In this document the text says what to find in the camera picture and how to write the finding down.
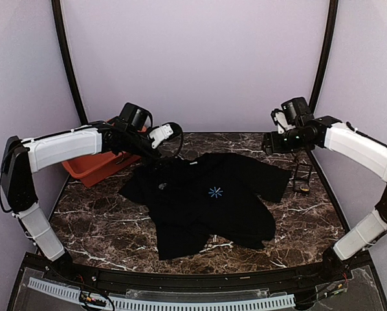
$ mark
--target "blue asterisk logo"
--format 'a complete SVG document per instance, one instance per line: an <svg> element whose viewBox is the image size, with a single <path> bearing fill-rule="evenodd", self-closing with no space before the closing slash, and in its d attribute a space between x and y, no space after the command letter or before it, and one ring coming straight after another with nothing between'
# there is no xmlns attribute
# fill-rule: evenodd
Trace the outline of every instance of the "blue asterisk logo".
<svg viewBox="0 0 387 311"><path fill-rule="evenodd" d="M208 192L211 195L211 198L215 197L215 199L218 199L218 196L222 196L223 190L221 190L221 187L217 189L217 187L210 188L210 192Z"/></svg>

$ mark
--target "black vertical post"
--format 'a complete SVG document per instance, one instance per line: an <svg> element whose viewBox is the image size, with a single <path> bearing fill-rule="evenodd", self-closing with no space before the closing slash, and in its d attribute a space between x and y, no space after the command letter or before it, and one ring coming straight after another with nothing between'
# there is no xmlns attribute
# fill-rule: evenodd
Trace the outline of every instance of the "black vertical post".
<svg viewBox="0 0 387 311"><path fill-rule="evenodd" d="M70 90L74 105L76 106L78 117L82 125L88 124L87 115L85 114L82 98L78 91L78 85L74 70L72 68L72 62L69 52L69 46L67 44L67 36L65 35L63 12L61 11L60 0L52 0L52 12L54 14L54 22L56 25L58 43L60 44L61 57L63 58L64 69L69 81Z"/></svg>
<svg viewBox="0 0 387 311"><path fill-rule="evenodd" d="M318 62L315 83L313 85L313 90L310 96L309 107L312 112L315 111L318 102L318 97L320 96L320 90L322 89L324 74L326 73L327 61L329 60L331 48L331 41L333 39L333 33L335 31L337 5L338 0L330 0L329 13L327 15L326 31L324 32L322 53Z"/></svg>

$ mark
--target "robotic arm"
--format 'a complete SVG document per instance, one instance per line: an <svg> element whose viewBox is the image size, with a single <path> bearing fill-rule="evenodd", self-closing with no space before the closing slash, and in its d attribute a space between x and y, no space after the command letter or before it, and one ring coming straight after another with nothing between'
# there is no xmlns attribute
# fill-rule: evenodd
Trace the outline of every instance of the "robotic arm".
<svg viewBox="0 0 387 311"><path fill-rule="evenodd" d="M282 104L271 117L277 132L264 135L263 150L267 154L287 153L315 146L343 154L370 169L387 183L387 145L353 128L350 123L330 116L315 118L304 98L294 98ZM387 233L387 184L374 210L348 234L323 254L323 264L329 273L358 251L373 245Z"/></svg>
<svg viewBox="0 0 387 311"><path fill-rule="evenodd" d="M0 171L1 207L6 213L12 212L49 260L68 259L69 254L39 207L32 174L55 163L108 151L131 152L150 161L158 160L161 154L157 147L167 139L182 135L182 129L170 122L142 133L147 118L152 123L149 111L127 103L121 114L109 122L93 122L34 139L21 140L17 136L8 139ZM3 207L1 187L10 210Z"/></svg>

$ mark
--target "brown marble surface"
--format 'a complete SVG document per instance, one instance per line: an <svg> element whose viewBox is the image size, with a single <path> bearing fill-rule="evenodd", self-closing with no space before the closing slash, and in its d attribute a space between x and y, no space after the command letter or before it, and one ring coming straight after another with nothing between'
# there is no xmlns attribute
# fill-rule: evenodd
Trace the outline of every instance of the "brown marble surface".
<svg viewBox="0 0 387 311"><path fill-rule="evenodd" d="M266 156L260 133L192 133L185 135L181 156L195 159L205 152L235 152L260 161L294 169L292 155ZM175 150L178 141L163 146ZM304 152L301 162L309 162ZM137 205L117 191L131 177L135 163L101 183L84 187L72 180L63 192L51 224L75 262L126 271L150 273L237 273L310 264L344 235L338 216L316 172L308 195L292 191L281 203L264 202L276 219L275 239L264 250L246 249L213 236L200 254L158 260L155 225L146 206Z"/></svg>

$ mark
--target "orange object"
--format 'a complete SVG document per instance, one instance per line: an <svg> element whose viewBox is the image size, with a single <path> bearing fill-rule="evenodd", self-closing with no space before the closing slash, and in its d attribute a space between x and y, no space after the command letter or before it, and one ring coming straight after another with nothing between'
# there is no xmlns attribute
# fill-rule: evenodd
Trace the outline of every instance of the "orange object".
<svg viewBox="0 0 387 311"><path fill-rule="evenodd" d="M139 159L138 155L125 152L119 155L106 152L64 161L63 166L72 177L80 179L86 187L91 187Z"/></svg>

